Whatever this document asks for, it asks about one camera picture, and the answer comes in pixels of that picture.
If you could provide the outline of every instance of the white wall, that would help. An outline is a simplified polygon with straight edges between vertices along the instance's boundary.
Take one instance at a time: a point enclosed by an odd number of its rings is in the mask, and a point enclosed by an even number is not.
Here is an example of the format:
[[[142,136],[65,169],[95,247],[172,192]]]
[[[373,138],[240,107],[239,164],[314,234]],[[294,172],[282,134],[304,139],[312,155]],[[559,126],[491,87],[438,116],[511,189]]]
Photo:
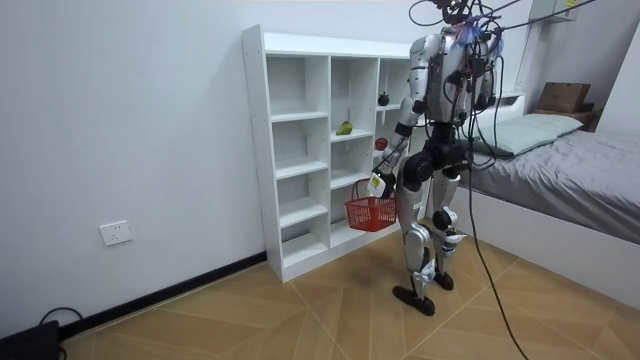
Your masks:
[[[602,114],[598,132],[640,136],[638,118],[638,80],[640,80],[640,27],[635,32],[622,64],[609,103]]]
[[[0,0],[0,337],[262,251],[241,31],[439,31],[411,24],[409,5]],[[505,87],[524,34],[509,34]],[[124,219],[135,240],[105,248],[98,226]]]
[[[548,25],[550,43],[533,105],[546,82],[578,82],[592,84],[587,101],[602,109],[639,20],[640,1],[601,0],[580,8],[575,22]]]

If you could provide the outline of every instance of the humanoid robot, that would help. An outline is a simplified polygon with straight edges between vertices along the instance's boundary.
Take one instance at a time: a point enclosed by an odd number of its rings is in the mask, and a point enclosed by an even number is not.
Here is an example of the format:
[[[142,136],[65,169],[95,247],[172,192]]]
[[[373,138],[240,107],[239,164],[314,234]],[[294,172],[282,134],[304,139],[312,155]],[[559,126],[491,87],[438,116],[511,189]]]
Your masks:
[[[404,256],[413,289],[396,286],[393,294],[428,316],[434,314],[435,305],[427,297],[425,287],[435,281],[445,290],[454,288],[449,261],[464,237],[456,234],[457,215],[449,208],[460,172],[469,163],[465,148],[456,140],[456,130],[473,116],[473,111],[486,109],[495,100],[491,53],[496,48],[495,41],[499,41],[486,32],[474,36],[472,43],[461,43],[460,29],[470,15],[463,14],[469,8],[466,0],[431,1],[442,9],[443,20],[453,26],[443,28],[440,34],[417,39],[411,46],[410,94],[401,103],[395,133],[368,184],[369,191],[380,198],[391,196],[395,189]],[[402,159],[422,115],[433,131],[422,151]],[[393,169],[399,162],[396,179]],[[434,229],[418,223],[422,185],[431,178]],[[435,249],[435,255],[429,251],[429,245]]]

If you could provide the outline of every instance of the black baseboard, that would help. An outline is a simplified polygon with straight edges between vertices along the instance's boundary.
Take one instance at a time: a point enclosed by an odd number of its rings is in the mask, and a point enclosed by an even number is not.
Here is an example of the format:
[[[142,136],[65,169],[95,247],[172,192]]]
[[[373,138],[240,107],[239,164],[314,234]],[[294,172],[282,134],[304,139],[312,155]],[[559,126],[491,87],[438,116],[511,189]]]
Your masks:
[[[253,265],[257,265],[266,260],[267,260],[267,253],[263,251],[259,254],[249,256],[242,260],[223,266],[219,269],[209,271],[208,273],[198,275],[189,280],[185,280],[183,282],[169,286],[162,290],[158,290],[149,295],[145,295],[135,300],[131,300],[122,305],[118,305],[116,307],[99,312],[97,314],[87,316],[82,320],[78,320],[76,322],[72,322],[70,324],[62,326],[60,328],[60,340],[64,341],[72,336],[80,334],[83,331],[87,331],[87,330],[93,329],[96,326],[100,326],[108,322],[114,321],[123,316],[129,315],[136,311],[140,311],[144,308],[150,307],[154,304],[171,299],[172,297],[178,296],[187,291],[197,289],[201,286],[207,285],[208,283],[219,280],[225,276],[229,276],[233,273],[236,273],[240,270],[244,270]]]

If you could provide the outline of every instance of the pillow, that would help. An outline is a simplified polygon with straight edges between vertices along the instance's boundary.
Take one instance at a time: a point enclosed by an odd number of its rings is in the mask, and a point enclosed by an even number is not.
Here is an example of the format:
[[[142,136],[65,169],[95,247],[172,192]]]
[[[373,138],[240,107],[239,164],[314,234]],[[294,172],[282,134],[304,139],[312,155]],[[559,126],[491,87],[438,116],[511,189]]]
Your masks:
[[[562,115],[530,114],[496,125],[498,137],[494,146],[493,126],[480,128],[489,146],[482,140],[474,140],[474,150],[491,154],[491,150],[499,157],[514,157],[537,147],[550,144],[559,137],[576,131],[582,123],[576,119]]]
[[[491,150],[499,157],[514,157],[542,145],[556,141],[557,136],[544,127],[537,127],[532,121],[504,121],[496,125],[497,147],[493,136],[493,126],[480,128],[488,147],[482,140],[474,140],[473,148],[485,154]]]
[[[518,120],[535,122],[536,127],[549,131],[556,137],[570,134],[583,125],[580,121],[564,115],[531,114],[518,118]]]

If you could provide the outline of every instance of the robot leg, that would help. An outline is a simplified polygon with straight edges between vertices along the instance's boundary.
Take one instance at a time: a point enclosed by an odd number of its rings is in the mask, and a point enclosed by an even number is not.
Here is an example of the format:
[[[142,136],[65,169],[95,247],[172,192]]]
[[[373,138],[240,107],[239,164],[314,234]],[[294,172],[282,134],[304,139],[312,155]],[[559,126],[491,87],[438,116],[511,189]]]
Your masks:
[[[431,316],[435,313],[435,306],[433,301],[427,297],[425,289],[426,285],[436,276],[435,259],[431,258],[429,251],[431,235],[426,227],[418,223],[422,188],[414,192],[402,186],[403,166],[404,162],[399,171],[395,201],[398,209],[398,221],[402,228],[405,263],[413,289],[396,286],[393,288],[393,294],[405,304]]]
[[[451,169],[434,173],[432,182],[433,208],[432,216],[435,230],[434,246],[436,249],[436,276],[434,280],[445,290],[453,290],[454,281],[449,274],[449,263],[456,246],[464,238],[455,230],[458,216],[449,205],[460,182],[460,175]]]

